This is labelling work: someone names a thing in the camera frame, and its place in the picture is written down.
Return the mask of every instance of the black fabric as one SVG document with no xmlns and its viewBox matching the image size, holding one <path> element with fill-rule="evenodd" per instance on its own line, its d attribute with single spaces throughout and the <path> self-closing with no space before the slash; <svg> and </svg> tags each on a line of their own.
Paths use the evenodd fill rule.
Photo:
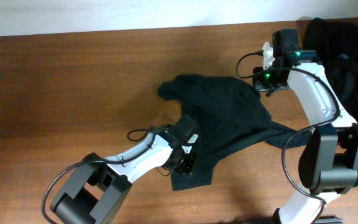
<svg viewBox="0 0 358 224">
<path fill-rule="evenodd" d="M 358 27 L 313 19 L 306 29 L 303 48 L 317 52 L 329 84 L 358 122 Z"/>
<path fill-rule="evenodd" d="M 173 190 L 210 184 L 213 167 L 221 159 L 261 141 L 282 148 L 295 133 L 272 122 L 259 92 L 233 77 L 178 75 L 157 93 L 165 100 L 180 101 L 182 114 L 197 122 L 201 134 L 192 149 L 198 155 L 195 169 L 191 175 L 173 172 Z M 307 133 L 294 138 L 290 147 L 304 146 L 310 137 Z"/>
</svg>

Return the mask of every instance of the white wall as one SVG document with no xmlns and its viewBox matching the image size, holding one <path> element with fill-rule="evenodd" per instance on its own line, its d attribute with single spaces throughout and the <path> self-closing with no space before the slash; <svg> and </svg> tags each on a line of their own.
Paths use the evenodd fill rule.
<svg viewBox="0 0 358 224">
<path fill-rule="evenodd" d="M 358 0 L 0 0 L 0 35 L 358 17 Z"/>
</svg>

